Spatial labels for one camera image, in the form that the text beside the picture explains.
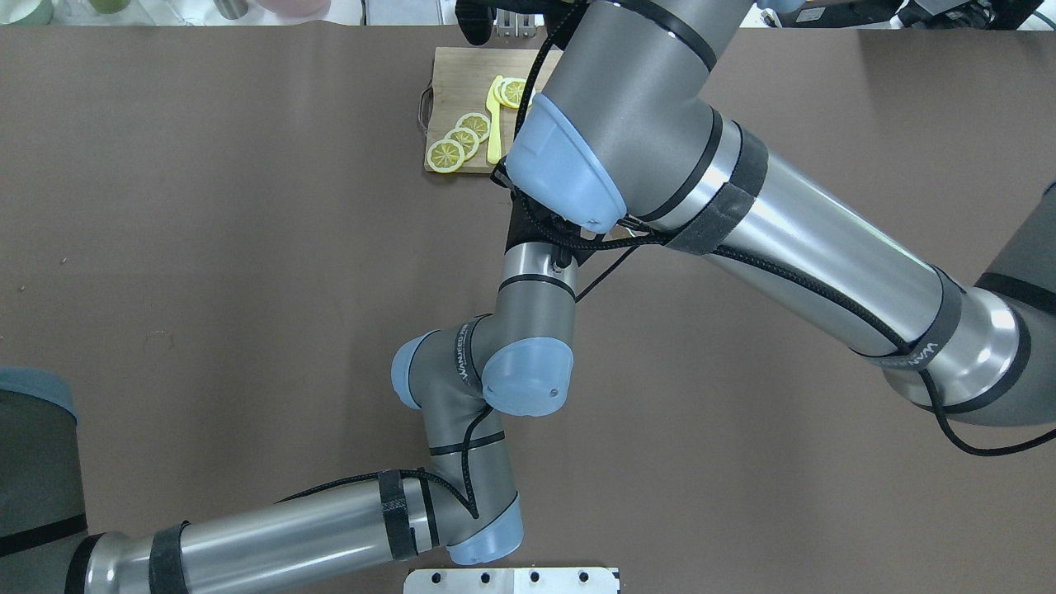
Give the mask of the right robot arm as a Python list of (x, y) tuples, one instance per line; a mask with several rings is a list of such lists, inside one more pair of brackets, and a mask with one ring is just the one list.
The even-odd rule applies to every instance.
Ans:
[(747, 1), (574, 1), (540, 49), (563, 56), (516, 125), (506, 184), (540, 233), (627, 219), (627, 241), (706, 258), (880, 368), (966, 454), (951, 422), (1054, 424), (1054, 189), (962, 286), (842, 204), (700, 91)]

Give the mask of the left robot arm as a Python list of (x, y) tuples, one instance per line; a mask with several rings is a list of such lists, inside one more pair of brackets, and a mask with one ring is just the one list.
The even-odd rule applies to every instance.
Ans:
[(523, 540), (504, 415), (571, 379), (578, 263), (521, 241), (2, 267), (4, 593), (272, 593)]

